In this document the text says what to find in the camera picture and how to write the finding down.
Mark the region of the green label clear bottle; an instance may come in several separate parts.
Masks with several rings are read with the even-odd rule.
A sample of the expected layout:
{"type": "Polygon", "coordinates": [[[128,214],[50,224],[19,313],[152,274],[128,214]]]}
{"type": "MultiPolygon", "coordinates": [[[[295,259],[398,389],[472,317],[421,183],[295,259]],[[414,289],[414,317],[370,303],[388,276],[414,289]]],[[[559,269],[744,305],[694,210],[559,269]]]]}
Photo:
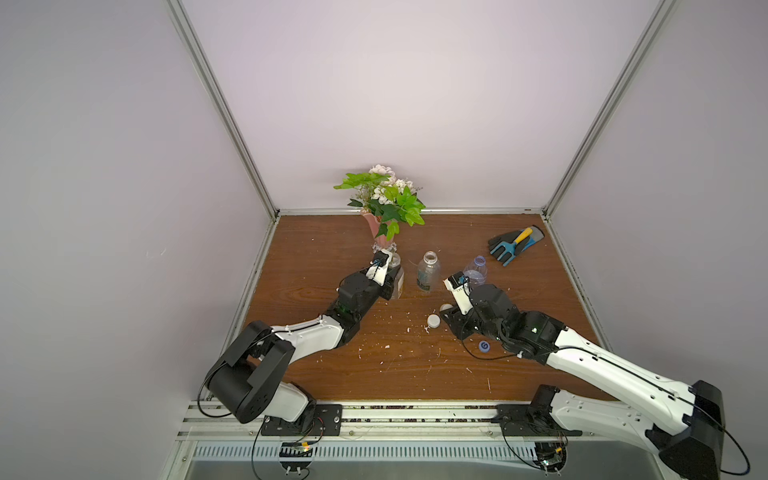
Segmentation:
{"type": "Polygon", "coordinates": [[[391,287],[390,299],[392,301],[399,299],[403,292],[404,270],[401,264],[401,257],[396,252],[391,253],[386,280],[387,284],[391,287]]]}

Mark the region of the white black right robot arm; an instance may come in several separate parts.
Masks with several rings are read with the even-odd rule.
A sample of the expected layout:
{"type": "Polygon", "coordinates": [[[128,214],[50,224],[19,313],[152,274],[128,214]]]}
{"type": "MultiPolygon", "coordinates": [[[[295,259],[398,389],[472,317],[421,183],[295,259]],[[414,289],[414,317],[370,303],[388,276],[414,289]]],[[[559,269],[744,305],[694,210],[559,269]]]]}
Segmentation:
{"type": "Polygon", "coordinates": [[[683,479],[721,477],[726,427],[719,388],[644,369],[547,314],[520,310],[492,284],[473,287],[456,274],[444,285],[455,304],[440,316],[459,340],[481,335],[506,356],[563,371],[611,397],[595,400],[542,385],[530,404],[532,422],[551,434],[594,433],[634,445],[683,479]]]}

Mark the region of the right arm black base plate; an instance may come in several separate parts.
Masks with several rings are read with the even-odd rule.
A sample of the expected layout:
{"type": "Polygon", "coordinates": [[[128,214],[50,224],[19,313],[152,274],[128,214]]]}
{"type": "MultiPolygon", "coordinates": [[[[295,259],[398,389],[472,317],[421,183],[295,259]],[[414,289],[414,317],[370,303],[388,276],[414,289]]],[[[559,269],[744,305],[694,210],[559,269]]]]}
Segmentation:
{"type": "Polygon", "coordinates": [[[504,435],[526,437],[580,437],[581,430],[568,430],[560,426],[551,415],[548,406],[533,404],[499,404],[491,419],[498,424],[504,435]]]}

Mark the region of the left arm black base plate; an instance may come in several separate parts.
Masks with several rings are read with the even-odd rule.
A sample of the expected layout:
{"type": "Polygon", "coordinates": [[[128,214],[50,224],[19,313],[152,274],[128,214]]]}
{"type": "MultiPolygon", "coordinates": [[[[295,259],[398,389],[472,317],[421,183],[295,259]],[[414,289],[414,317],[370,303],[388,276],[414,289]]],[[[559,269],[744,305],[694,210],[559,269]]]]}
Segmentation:
{"type": "Polygon", "coordinates": [[[336,437],[341,432],[342,414],[341,404],[310,404],[294,422],[266,416],[261,434],[272,437],[336,437]]]}

